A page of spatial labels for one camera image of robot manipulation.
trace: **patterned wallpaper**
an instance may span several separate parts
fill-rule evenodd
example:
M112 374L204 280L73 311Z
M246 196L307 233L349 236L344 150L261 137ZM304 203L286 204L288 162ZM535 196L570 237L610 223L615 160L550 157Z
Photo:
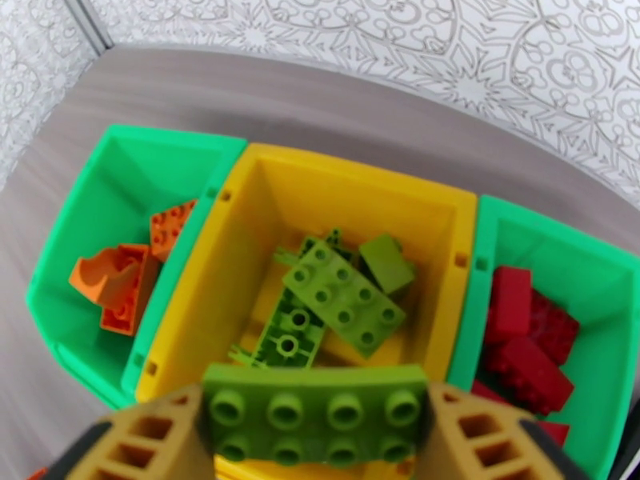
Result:
M62 0L0 0L0 190L94 57Z
M539 141L640 205L640 0L91 0L114 42L320 64Z

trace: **red duplo brick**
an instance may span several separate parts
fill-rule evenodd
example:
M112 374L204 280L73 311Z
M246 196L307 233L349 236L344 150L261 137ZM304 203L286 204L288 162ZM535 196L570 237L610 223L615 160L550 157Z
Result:
M538 421L538 425L551 436L560 446L565 445L566 437L569 435L570 426L559 422Z
M574 385L528 337L513 338L489 350L486 368L500 374L502 384L535 414L560 411Z
M529 336L551 360L558 365L566 363L579 331L578 321L534 291Z
M484 341L493 345L529 333L531 271L501 266L494 272Z
M473 395L477 395L480 398L500 402L501 404L509 404L507 400L505 400L499 394L493 392L489 387L485 386L479 380L474 380L474 384L471 386L471 393Z

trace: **green storage bin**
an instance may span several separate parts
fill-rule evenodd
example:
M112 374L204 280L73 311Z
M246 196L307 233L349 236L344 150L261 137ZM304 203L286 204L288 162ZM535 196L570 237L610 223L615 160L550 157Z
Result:
M547 419L571 426L565 451L605 480L634 384L640 331L640 259L513 203L483 196L466 302L448 382L471 388L498 266L533 271L534 288L581 324L562 370L575 391Z
M148 350L215 195L246 144L219 135L112 126L78 176L26 301L58 363L108 406L135 403L135 385L121 386L134 338L100 328L101 308L68 283L77 259L119 243L150 243L152 214L200 198L135 338L138 350Z

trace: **orange curved brick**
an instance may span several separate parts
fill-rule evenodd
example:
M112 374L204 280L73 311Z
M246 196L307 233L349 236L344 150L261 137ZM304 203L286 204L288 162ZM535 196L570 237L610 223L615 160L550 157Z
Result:
M151 217L151 253L166 262L197 200L156 213Z
M134 258L120 248L108 248L91 258L79 258L69 284L97 305L118 308L139 271L140 264Z
M136 261L138 272L120 306L104 308L100 327L115 333L134 336L154 290L160 262L150 252L150 246L143 244L121 244L118 246L128 258Z
M40 478L44 477L45 474L46 474L46 468L41 468L40 470L35 472L33 475L28 477L27 480L39 480Z

